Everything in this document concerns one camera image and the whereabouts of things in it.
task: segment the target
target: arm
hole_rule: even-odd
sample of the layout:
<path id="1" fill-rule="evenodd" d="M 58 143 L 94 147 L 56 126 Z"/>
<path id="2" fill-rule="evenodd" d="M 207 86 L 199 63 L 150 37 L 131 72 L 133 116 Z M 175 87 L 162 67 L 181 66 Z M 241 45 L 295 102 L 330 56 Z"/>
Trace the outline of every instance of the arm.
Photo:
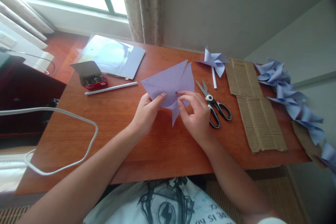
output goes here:
<path id="1" fill-rule="evenodd" d="M 279 218 L 266 196 L 211 133 L 210 110 L 202 96 L 189 91 L 179 94 L 178 105 L 184 125 L 208 156 L 222 190 L 237 207 L 244 222 L 258 223 L 267 217 Z M 194 114 L 188 115 L 183 100 L 190 102 Z"/>
<path id="2" fill-rule="evenodd" d="M 97 203 L 111 178 L 154 122 L 166 94 L 145 94 L 123 131 L 45 194 L 18 223 L 79 223 Z"/>

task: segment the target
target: notebook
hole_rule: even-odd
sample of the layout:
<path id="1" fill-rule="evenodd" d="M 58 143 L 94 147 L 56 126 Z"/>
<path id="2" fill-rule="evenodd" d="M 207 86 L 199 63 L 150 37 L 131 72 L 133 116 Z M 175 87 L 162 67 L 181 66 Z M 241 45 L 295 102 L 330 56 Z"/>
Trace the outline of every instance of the notebook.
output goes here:
<path id="1" fill-rule="evenodd" d="M 145 50 L 140 47 L 95 35 L 78 62 L 95 61 L 104 73 L 133 79 L 144 54 Z"/>

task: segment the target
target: red box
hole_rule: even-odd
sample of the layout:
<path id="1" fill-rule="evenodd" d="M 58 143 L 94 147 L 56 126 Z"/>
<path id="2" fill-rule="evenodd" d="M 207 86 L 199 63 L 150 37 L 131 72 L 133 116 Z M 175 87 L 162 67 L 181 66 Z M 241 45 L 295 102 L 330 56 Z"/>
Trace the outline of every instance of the red box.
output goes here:
<path id="1" fill-rule="evenodd" d="M 92 89 L 107 85 L 106 76 L 94 61 L 71 64 L 71 66 L 79 74 L 80 84 L 83 87 Z"/>

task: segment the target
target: t-shirt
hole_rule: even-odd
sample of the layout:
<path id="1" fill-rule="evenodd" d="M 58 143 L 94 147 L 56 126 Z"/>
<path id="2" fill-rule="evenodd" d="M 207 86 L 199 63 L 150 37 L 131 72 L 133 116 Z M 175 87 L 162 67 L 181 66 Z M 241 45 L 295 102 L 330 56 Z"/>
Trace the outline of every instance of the t-shirt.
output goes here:
<path id="1" fill-rule="evenodd" d="M 279 219 L 262 224 L 285 223 Z M 187 177 L 118 186 L 84 219 L 85 224 L 234 224 L 209 195 Z"/>

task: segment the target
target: black scissors handle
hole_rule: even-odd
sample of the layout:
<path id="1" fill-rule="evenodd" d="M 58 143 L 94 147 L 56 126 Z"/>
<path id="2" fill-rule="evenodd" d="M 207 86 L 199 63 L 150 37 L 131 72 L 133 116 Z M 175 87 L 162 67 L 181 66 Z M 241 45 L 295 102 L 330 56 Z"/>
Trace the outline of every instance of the black scissors handle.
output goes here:
<path id="1" fill-rule="evenodd" d="M 213 107 L 208 104 L 208 107 L 210 108 L 210 111 L 211 111 L 211 114 L 213 115 L 217 125 L 214 125 L 212 122 L 211 122 L 211 119 L 209 120 L 209 123 L 210 125 L 213 127 L 213 128 L 220 128 L 221 127 L 221 122 L 219 121 L 219 118 L 218 118 L 218 115 L 216 113 L 216 111 L 214 111 Z"/>
<path id="2" fill-rule="evenodd" d="M 206 100 L 208 101 L 209 104 L 215 105 L 220 115 L 224 117 L 226 121 L 231 121 L 232 119 L 231 111 L 223 103 L 216 101 L 210 94 L 206 96 Z M 229 114 L 228 117 L 226 116 L 221 107 L 223 107 L 227 111 L 227 113 Z"/>

